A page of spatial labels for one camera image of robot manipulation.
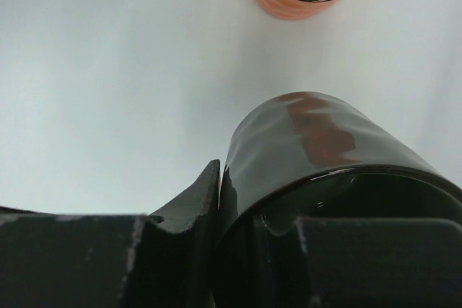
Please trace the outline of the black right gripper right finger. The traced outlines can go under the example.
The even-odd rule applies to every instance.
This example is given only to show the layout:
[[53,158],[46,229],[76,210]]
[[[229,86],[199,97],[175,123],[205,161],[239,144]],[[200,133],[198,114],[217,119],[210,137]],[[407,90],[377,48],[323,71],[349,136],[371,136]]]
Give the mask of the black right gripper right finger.
[[255,307],[459,307],[461,226],[298,217],[248,226]]

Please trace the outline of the grey mug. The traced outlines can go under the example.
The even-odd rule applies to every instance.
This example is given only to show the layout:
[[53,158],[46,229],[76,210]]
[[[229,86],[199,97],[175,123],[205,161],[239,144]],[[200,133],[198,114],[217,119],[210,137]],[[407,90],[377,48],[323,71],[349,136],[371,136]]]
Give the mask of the grey mug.
[[256,215],[461,226],[461,189],[346,102],[296,92],[258,106],[232,136],[212,265],[218,307],[255,307],[248,226]]

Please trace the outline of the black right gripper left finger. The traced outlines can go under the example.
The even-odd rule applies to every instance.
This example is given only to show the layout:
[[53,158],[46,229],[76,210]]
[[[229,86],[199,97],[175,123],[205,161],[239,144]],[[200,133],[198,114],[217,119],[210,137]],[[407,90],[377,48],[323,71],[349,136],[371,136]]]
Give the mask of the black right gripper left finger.
[[1,209],[3,307],[212,307],[220,163],[150,215]]

